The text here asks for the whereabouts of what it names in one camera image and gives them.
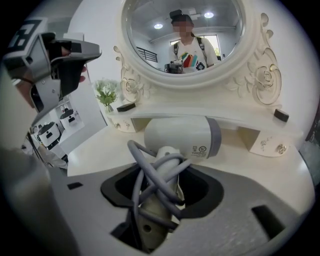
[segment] flower arrangement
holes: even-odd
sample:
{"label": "flower arrangement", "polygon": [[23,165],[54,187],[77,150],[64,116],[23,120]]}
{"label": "flower arrangement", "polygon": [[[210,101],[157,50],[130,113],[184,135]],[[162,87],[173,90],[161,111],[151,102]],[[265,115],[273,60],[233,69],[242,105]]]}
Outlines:
{"label": "flower arrangement", "polygon": [[99,95],[96,97],[105,107],[117,100],[116,88],[119,83],[115,80],[101,79],[94,83]]}

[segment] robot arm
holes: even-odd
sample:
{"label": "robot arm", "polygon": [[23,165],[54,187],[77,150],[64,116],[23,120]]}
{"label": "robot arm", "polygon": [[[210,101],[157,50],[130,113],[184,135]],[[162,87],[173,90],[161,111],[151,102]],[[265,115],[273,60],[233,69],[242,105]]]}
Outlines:
{"label": "robot arm", "polygon": [[3,57],[11,78],[28,83],[28,100],[38,112],[34,124],[78,88],[84,65],[102,54],[97,44],[42,32],[45,23],[25,20]]}

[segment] coiled cord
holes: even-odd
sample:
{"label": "coiled cord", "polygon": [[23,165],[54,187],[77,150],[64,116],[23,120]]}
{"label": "coiled cord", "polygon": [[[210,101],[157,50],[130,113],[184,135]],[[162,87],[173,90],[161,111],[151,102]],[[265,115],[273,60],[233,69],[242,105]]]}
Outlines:
{"label": "coiled cord", "polygon": [[[131,198],[133,201],[133,215],[136,223],[138,223],[138,216],[140,214],[156,224],[159,224],[171,230],[176,229],[178,225],[175,222],[163,219],[152,212],[149,212],[143,208],[139,208],[139,205],[155,193],[156,197],[164,205],[164,207],[167,208],[170,213],[174,215],[178,220],[180,220],[181,210],[176,207],[176,205],[183,206],[184,201],[181,200],[174,191],[172,191],[167,182],[184,171],[191,164],[191,160],[188,159],[184,161],[184,156],[182,154],[172,153],[160,158],[155,163],[151,164],[146,160],[141,151],[153,157],[157,156],[156,153],[152,152],[151,150],[145,148],[144,146],[133,140],[129,140],[127,145],[137,164],[141,167],[141,170],[136,178],[133,187]],[[166,175],[160,176],[156,169],[172,159],[179,159],[180,164],[173,168],[170,172],[166,173]],[[141,186],[145,176],[149,186],[140,194]]]}

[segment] person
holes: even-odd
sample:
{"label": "person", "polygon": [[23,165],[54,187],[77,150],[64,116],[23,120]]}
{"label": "person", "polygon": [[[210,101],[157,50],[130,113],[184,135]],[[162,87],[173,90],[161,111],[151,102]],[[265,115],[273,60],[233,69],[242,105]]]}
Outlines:
{"label": "person", "polygon": [[182,61],[182,74],[204,70],[219,62],[210,41],[193,34],[194,23],[189,15],[174,16],[171,24],[180,41],[170,47],[169,57],[170,61]]}

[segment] oval mirror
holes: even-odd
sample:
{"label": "oval mirror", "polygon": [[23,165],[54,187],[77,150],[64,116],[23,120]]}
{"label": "oval mirror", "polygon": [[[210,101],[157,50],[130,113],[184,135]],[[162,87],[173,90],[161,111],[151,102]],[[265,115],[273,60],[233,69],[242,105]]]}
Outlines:
{"label": "oval mirror", "polygon": [[242,28],[232,0],[138,0],[131,44],[155,69],[189,74],[223,62]]}

